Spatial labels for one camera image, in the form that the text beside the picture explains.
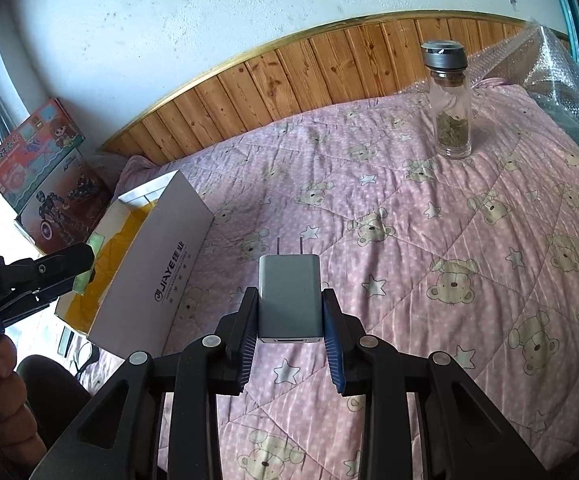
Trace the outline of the left hand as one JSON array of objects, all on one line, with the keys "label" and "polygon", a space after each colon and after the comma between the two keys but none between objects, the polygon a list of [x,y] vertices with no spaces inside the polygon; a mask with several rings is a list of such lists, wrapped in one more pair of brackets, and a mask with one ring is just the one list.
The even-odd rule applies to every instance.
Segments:
[{"label": "left hand", "polygon": [[0,474],[27,479],[47,448],[27,405],[26,385],[15,371],[16,363],[15,344],[0,335]]}]

